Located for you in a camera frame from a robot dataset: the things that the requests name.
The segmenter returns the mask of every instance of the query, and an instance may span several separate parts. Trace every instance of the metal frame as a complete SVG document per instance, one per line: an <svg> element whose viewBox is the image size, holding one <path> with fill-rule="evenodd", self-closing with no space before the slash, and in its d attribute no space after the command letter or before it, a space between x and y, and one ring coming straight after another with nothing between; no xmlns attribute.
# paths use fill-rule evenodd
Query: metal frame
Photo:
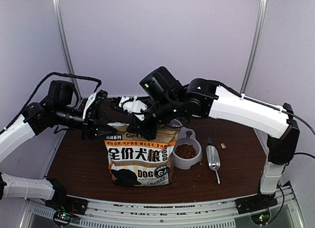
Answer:
<svg viewBox="0 0 315 228"><path fill-rule="evenodd" d="M58 23L58 28L59 28L59 34L60 34L60 39L63 47L63 55L64 55L64 60L68 69L68 72L70 74L75 74L73 70L73 65L70 57L70 52L69 52L69 47L67 43L67 39L65 36L65 31L64 31L64 25L63 25L63 16L61 12L61 6L60 6L60 0L53 0L53 5L54 5L54 10L55 10L55 15ZM78 91L79 99L82 99L82 95L79 89L79 85L76 79L71 78L74 87Z"/></svg>
<svg viewBox="0 0 315 228"><path fill-rule="evenodd" d="M254 65L254 61L257 55L257 50L258 50L258 43L259 43L260 36L262 33L263 25L265 22L267 2L268 0L260 0L256 29L254 33L254 39L252 41L252 49L251 49L250 58L247 64L243 84L241 87L241 93L244 93L246 91L246 88L247 88L247 85L248 85L248 82L252 73L252 67Z"/></svg>
<svg viewBox="0 0 315 228"><path fill-rule="evenodd" d="M301 211L292 187L283 187L283 192L284 204L288 204L290 208L293 227L304 228ZM276 192L276 198L278 205L272 207L273 209L282 204L283 197L279 189ZM74 226L84 228L202 228L213 225L212 227L216 228L220 227L221 224L222 228L234 228L236 218L249 216L249 214L238 214L235 205L237 198L166 204L122 203L86 199L88 200L86 214L73 220L71 224ZM53 213L54 210L45 207L41 200L31 200L25 210L20 228L29 227L32 214L51 219Z"/></svg>
<svg viewBox="0 0 315 228"><path fill-rule="evenodd" d="M29 207L29 204L28 204L28 202L26 202L26 201L24 201L24 203L23 203L23 208L21 209L21 211L23 211L24 210L24 212L23 212L23 214L20 214L20 217L18 218L18 221L20 221L20 224L19 224L19 228L22 228L23 227L23 223L25 223L26 222L26 211L27 211L27 209L28 209L28 207Z"/></svg>

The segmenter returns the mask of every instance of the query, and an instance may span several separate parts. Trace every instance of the dog food bag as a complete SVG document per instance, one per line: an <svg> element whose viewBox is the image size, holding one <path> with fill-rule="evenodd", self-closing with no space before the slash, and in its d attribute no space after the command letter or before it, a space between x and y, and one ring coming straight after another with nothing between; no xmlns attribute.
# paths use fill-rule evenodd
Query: dog food bag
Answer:
<svg viewBox="0 0 315 228"><path fill-rule="evenodd" d="M155 140L147 141L127 126L115 127L115 135L107 135L109 171L114 184L121 186L156 186L172 182L172 152L180 129L160 127Z"/></svg>

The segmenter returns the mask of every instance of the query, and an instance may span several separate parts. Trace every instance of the black cable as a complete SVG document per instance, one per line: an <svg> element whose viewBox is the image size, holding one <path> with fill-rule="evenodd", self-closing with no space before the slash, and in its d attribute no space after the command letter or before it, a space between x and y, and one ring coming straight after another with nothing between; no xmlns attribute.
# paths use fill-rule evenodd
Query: black cable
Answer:
<svg viewBox="0 0 315 228"><path fill-rule="evenodd" d="M70 109L74 109L79 104L79 100L80 100L79 99L79 93L78 93L76 88L73 88L73 92L75 94L76 101L75 101L75 105L73 107L69 107Z"/></svg>
<svg viewBox="0 0 315 228"><path fill-rule="evenodd" d="M226 90L228 90L230 93L238 96L239 98L242 97L241 94L239 94L237 91L235 91L234 89L232 89L231 87L225 85L224 83L217 81L217 80L209 80L209 83L215 84L217 86L221 85L222 87L224 87Z"/></svg>
<svg viewBox="0 0 315 228"><path fill-rule="evenodd" d="M175 105L175 106L180 106L180 105L183 105L183 103L182 102L180 102L180 101L177 101L177 100L172 100L170 97L169 97L169 91L171 91L172 90L172 88L171 89L169 89L168 91L165 91L164 92L164 96L165 96L165 98L171 103L171 104L173 104L173 105Z"/></svg>
<svg viewBox="0 0 315 228"><path fill-rule="evenodd" d="M284 112L285 114L287 115L290 115L290 116L293 116L295 117L296 119L300 120L301 122L303 122L311 131L312 133L315 135L315 130L312 128L312 126L309 125L309 123L307 123L305 120L303 120L301 117L297 116L297 115L294 115L294 114L291 114L289 112Z"/></svg>
<svg viewBox="0 0 315 228"><path fill-rule="evenodd" d="M72 128L62 128L62 129L58 129L59 128L59 125L55 128L55 130L54 130L54 134L57 134L57 133L59 133L59 132L61 132L61 131L75 131L76 129L72 129Z"/></svg>
<svg viewBox="0 0 315 228"><path fill-rule="evenodd" d="M284 200L285 200L284 192L283 192L283 190L281 189L281 186L279 186L279 189L280 189L280 191L281 191L282 198L283 198L283 199L282 199L281 207L280 207L279 211L277 212L277 214L273 217L273 219L271 219L267 224L272 223L272 222L277 218L277 216L280 214L282 208L284 207Z"/></svg>
<svg viewBox="0 0 315 228"><path fill-rule="evenodd" d="M127 102L130 102L130 101L133 101L133 98L129 98L128 100L124 101L124 102L122 103L121 108L123 109L123 106L124 106Z"/></svg>
<svg viewBox="0 0 315 228"><path fill-rule="evenodd" d="M170 129L180 129L182 127L186 127L189 123L190 123L190 117L186 117L186 119L188 120L186 124L182 125L182 126L178 126L178 127L175 127L175 126L170 126L168 124L165 124L166 127L170 128Z"/></svg>
<svg viewBox="0 0 315 228"><path fill-rule="evenodd" d="M96 79L96 78L92 78L92 77L86 77L86 76L81 76L81 75L75 75L75 74L65 74L65 73L59 73L59 72L51 72L49 74L47 74L40 82L39 84L36 86L36 88L34 89L34 91L32 92L31 96L29 97L29 99L26 101L26 103L23 105L22 109L19 111L19 113L13 118L13 120L5 127L6 129L9 128L20 116L20 114L24 111L24 109L27 107L27 105L29 104L29 102L31 101L31 99L34 97L34 95L36 94L37 90L39 89L39 87L46 81L46 79L48 79L50 76L61 76L61 77L66 77L66 78L75 78L75 79L82 79L82 80L89 80L89 81L94 81L97 82L97 86L94 90L94 92L99 88L99 86L101 86L102 81L100 79ZM0 131L0 134L2 134L3 132L5 132L5 129L2 129Z"/></svg>
<svg viewBox="0 0 315 228"><path fill-rule="evenodd" d="M280 111L279 108L277 108L277 107L275 107L273 105L270 105L268 103L265 103L265 102L262 102L262 101L259 101L259 100L253 99L253 98L249 98L249 97L244 97L244 99L248 100L248 101L252 101L252 102L258 103L258 104L263 105L263 106L267 106L267 107L272 108L274 110Z"/></svg>
<svg viewBox="0 0 315 228"><path fill-rule="evenodd" d="M313 156L312 154L309 154L309 153L295 153L295 155L305 155L305 156L309 156L309 157L315 159L315 156Z"/></svg>

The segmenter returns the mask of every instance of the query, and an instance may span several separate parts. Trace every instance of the metal scoop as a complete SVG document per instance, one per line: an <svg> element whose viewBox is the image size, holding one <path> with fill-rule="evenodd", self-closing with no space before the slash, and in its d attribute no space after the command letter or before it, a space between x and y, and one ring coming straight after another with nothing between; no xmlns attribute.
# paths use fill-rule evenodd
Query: metal scoop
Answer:
<svg viewBox="0 0 315 228"><path fill-rule="evenodd" d="M214 146L207 146L207 159L208 159L208 166L211 170L214 170L217 175L218 185L220 184L220 178L218 174L218 169L221 166L220 158L217 149Z"/></svg>
<svg viewBox="0 0 315 228"><path fill-rule="evenodd" d="M189 145L189 140L190 140L191 135L192 135L192 132L190 130L186 131L185 144Z"/></svg>

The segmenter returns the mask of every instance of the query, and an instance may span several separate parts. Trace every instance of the dark brown tabletop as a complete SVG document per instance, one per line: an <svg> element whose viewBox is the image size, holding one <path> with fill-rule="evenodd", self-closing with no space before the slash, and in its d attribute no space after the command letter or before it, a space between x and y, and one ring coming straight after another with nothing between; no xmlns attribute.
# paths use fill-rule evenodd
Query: dark brown tabletop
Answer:
<svg viewBox="0 0 315 228"><path fill-rule="evenodd" d="M113 111L108 113L115 120L128 120L128 116ZM197 202L257 193L266 156L253 129L224 120L195 118L187 128L195 131L202 146L202 163L190 170L174 168L172 184L155 187L114 185L103 139L83 141L80 130L65 134L48 177L57 178L69 195L117 202ZM207 167L205 141L208 138L219 152L220 185L217 185L215 172ZM219 148L221 143L225 144L225 149Z"/></svg>

